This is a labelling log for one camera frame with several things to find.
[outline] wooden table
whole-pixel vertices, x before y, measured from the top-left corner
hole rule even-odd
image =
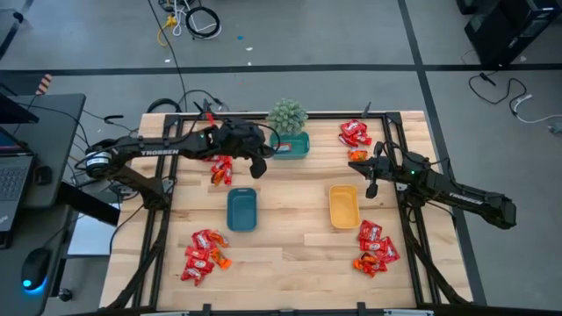
[[[434,161],[424,113],[404,111],[401,117],[409,150]],[[161,136],[163,118],[163,114],[145,114],[140,134]],[[180,158],[158,310],[197,311],[204,303],[212,304],[213,310],[354,309],[357,302],[365,302],[367,308],[415,307],[393,184],[379,181],[378,196],[364,197],[368,182],[348,167],[347,148],[337,139],[344,121],[308,120],[305,130],[311,149],[307,158],[269,159],[268,171],[260,179],[249,174],[249,161],[234,161],[232,186],[210,183],[211,162]],[[364,122],[373,144],[385,139],[380,120]],[[202,126],[206,123],[198,124],[198,128]],[[153,176],[155,163],[156,158],[135,159],[133,168]],[[331,225],[328,190],[334,184],[356,185],[361,218],[378,223],[383,236],[392,238],[401,259],[390,263],[388,272],[371,279],[353,270],[352,260],[361,255],[358,229],[338,230]],[[258,193],[258,225],[252,233],[234,233],[227,228],[227,193],[240,187],[251,187]],[[119,222],[140,205],[139,198],[125,202]],[[472,299],[450,215],[431,205],[422,212],[435,265],[461,296]],[[117,297],[137,269],[146,220],[147,212],[142,210],[115,237],[101,306]],[[223,253],[234,263],[227,271],[215,269],[196,288],[192,281],[182,282],[179,276],[191,234],[205,228],[219,229],[228,237],[232,247]],[[424,297],[429,301],[426,273],[419,261],[418,269]],[[148,302],[151,271],[145,280],[143,305]]]

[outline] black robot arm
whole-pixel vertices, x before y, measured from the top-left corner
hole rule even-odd
[[[377,179],[401,183],[409,206],[421,207],[429,200],[456,206],[481,216],[488,223],[502,229],[515,226],[515,205],[503,194],[472,188],[455,182],[431,169],[429,159],[420,154],[405,152],[403,162],[394,165],[381,156],[384,144],[375,146],[375,157],[366,162],[349,162],[349,166],[371,180],[366,196],[377,195]]]
[[[188,159],[205,159],[221,154],[251,159],[250,173],[259,178],[267,169],[264,158],[275,152],[264,142],[263,131],[256,124],[239,118],[225,118],[220,128],[210,126],[181,137],[102,140],[88,148],[83,162],[88,176],[123,183],[140,193],[145,208],[163,210],[170,201],[162,179],[145,177],[128,168],[127,162],[136,157],[181,155]]]

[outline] concrete floor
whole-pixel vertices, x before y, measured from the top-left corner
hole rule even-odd
[[[471,44],[463,31],[467,17],[454,1],[406,3],[423,62],[461,64]],[[205,0],[204,5],[217,11],[224,31],[208,41],[173,38],[180,66],[414,63],[396,0]],[[155,8],[163,22],[165,14]],[[146,2],[43,0],[32,5],[27,18],[33,28],[18,32],[0,69],[174,67],[165,62],[169,50],[156,43],[157,26]],[[524,63],[562,63],[562,43],[555,40],[561,26],[553,24],[523,52]],[[478,63],[474,54],[465,60]],[[518,225],[508,231],[466,216],[487,303],[562,310],[562,139],[547,131],[547,122],[519,122],[507,103],[479,100],[467,85],[477,74],[428,72],[427,77],[457,180],[503,192],[517,205]],[[499,98],[510,77],[523,81],[534,96],[522,105],[525,118],[562,113],[562,71],[500,72],[494,76],[497,88],[479,82],[475,87]],[[372,110],[426,111],[415,71],[184,74],[184,80],[186,89],[208,90],[234,111],[267,111],[281,97],[298,99],[308,110],[360,110],[372,101]],[[513,89],[515,94],[519,87]],[[60,75],[48,91],[76,92],[86,94],[87,110],[123,114],[123,124],[131,127],[153,100],[182,94],[177,75],[142,74]],[[87,115],[83,124],[91,140],[123,134]],[[49,302],[46,314],[97,306],[106,260],[68,265],[63,285],[76,288],[76,301]]]

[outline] teal container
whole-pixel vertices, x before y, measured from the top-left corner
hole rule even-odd
[[[252,188],[228,192],[227,225],[233,232],[251,232],[257,225],[257,194]]]
[[[303,132],[299,135],[284,135],[280,136],[281,144],[290,143],[291,151],[279,151],[274,156],[273,159],[278,160],[292,160],[292,159],[303,159],[310,151],[310,139],[308,133]],[[275,149],[277,148],[277,136],[273,133],[270,136],[270,146]]]

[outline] yellow plastic bowl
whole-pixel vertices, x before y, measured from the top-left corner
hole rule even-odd
[[[361,219],[355,185],[334,185],[330,188],[330,218],[335,228],[359,227]]]

